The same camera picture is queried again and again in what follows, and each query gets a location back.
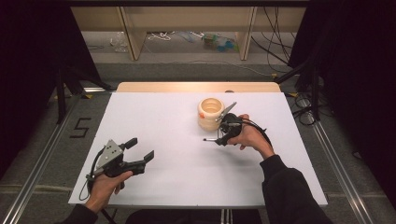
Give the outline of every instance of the metal rail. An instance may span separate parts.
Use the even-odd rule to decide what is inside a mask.
[[[308,106],[306,101],[303,101],[304,106]],[[347,174],[346,169],[344,168],[343,163],[341,163],[334,147],[332,146],[332,142],[324,131],[321,122],[317,120],[314,125],[315,134],[318,137],[318,140],[326,154],[326,157],[334,170],[335,175],[337,176],[338,181],[340,182],[341,188],[343,189],[347,200],[349,201],[350,206],[352,207],[353,212],[355,213],[356,219],[360,224],[370,224],[374,223],[369,211],[366,208],[364,201],[361,199],[358,191],[356,190],[355,185]]]
[[[50,160],[52,152],[58,145],[58,142],[64,131],[64,127],[66,126],[67,121],[70,115],[72,114],[73,109],[75,108],[79,98],[80,98],[79,95],[75,95],[72,97],[69,109],[66,115],[64,116],[63,121],[59,124],[56,124],[55,129],[52,132],[52,135],[49,138],[48,143],[44,147],[44,150],[41,152],[40,157],[35,163],[35,167],[33,168],[32,172],[29,174],[29,177],[26,179],[25,183],[23,184],[21,191],[14,200],[13,204],[8,208],[6,218],[3,220],[3,224],[18,223],[24,208],[26,207],[30,197],[33,194],[33,191],[35,190],[35,185],[37,184],[39,178],[42,176]]]

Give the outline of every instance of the cup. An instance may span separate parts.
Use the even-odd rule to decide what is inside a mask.
[[[224,110],[224,103],[216,98],[206,98],[198,104],[198,124],[208,132],[215,131],[220,126],[216,119]]]

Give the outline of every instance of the printed number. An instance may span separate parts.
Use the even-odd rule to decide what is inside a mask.
[[[87,131],[88,131],[90,128],[78,127],[78,126],[79,126],[79,123],[80,123],[82,120],[91,120],[91,118],[79,118],[78,121],[77,121],[77,124],[76,124],[74,130],[84,130],[84,134],[82,134],[82,135],[70,135],[70,138],[84,138],[84,137],[85,137],[85,134],[87,133]]]

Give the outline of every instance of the person's right hand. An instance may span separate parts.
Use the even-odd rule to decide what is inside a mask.
[[[249,122],[249,116],[247,114],[240,115],[239,118],[241,118],[245,122]],[[260,154],[262,154],[262,157],[264,159],[275,155],[274,149],[265,140],[259,130],[247,124],[242,124],[241,133],[234,138],[230,138],[227,144],[241,144],[241,150],[245,149],[245,147],[253,147],[257,151],[259,151]]]
[[[97,214],[107,206],[113,192],[115,194],[120,192],[121,182],[127,180],[132,175],[132,171],[127,171],[116,177],[108,177],[106,175],[97,176],[93,183],[90,199],[85,203],[85,206]]]

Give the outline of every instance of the white tabletop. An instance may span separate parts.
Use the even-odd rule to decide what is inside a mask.
[[[125,189],[113,195],[109,205],[136,208],[251,208],[264,206],[259,163],[253,148],[218,146],[204,142],[215,138],[198,123],[197,106],[208,97],[225,106],[237,102],[231,113],[249,114],[266,128],[276,154],[289,167],[300,170],[319,205],[327,201],[308,158],[303,141],[280,92],[116,92],[81,169],[69,203],[84,203],[79,194],[93,159],[109,139],[117,144],[137,137],[138,144],[124,152],[125,161],[140,161],[151,150],[155,157],[142,175],[125,181]],[[82,196],[87,195],[84,189]]]

